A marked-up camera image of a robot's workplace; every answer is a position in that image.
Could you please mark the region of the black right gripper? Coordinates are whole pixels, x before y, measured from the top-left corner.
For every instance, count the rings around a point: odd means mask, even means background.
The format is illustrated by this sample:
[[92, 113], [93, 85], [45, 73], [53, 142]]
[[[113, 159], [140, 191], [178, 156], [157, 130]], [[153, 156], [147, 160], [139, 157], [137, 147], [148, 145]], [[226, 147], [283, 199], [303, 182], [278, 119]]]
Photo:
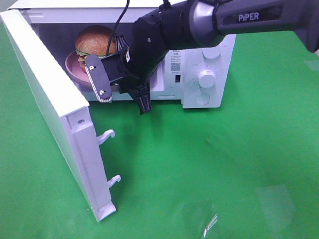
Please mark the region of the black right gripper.
[[104, 59], [104, 68], [110, 85], [118, 84], [119, 93], [128, 93], [137, 103], [140, 114], [152, 110], [150, 75], [162, 61], [162, 52], [136, 50], [123, 35], [116, 35], [116, 53]]

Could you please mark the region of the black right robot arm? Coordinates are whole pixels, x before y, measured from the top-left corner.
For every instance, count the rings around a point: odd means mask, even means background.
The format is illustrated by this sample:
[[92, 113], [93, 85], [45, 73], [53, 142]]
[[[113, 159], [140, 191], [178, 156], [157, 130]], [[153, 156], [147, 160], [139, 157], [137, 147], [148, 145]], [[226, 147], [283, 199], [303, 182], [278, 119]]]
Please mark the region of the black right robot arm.
[[139, 17], [132, 41], [104, 59], [109, 84], [117, 83], [141, 113], [149, 112], [150, 74], [170, 50], [214, 47], [229, 34], [293, 31], [308, 51], [319, 48], [319, 3], [316, 0], [164, 1]]

